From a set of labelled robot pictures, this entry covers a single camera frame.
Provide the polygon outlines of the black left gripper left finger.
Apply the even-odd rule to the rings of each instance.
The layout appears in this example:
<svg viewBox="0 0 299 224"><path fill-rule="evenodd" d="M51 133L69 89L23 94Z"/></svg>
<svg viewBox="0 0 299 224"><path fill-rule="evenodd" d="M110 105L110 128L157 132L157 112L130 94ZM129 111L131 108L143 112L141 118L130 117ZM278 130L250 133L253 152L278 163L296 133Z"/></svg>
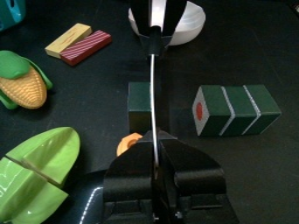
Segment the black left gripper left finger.
<svg viewBox="0 0 299 224"><path fill-rule="evenodd" d="M126 136L105 176L103 224L154 224L155 133Z"/></svg>

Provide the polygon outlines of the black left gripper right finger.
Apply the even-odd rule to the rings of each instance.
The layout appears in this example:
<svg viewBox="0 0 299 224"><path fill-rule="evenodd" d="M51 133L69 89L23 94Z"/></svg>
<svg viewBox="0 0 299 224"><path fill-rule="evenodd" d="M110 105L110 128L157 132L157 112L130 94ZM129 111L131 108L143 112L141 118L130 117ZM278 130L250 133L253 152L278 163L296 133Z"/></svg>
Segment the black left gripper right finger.
<svg viewBox="0 0 299 224"><path fill-rule="evenodd" d="M239 224L219 163L165 131L158 142L169 223Z"/></svg>

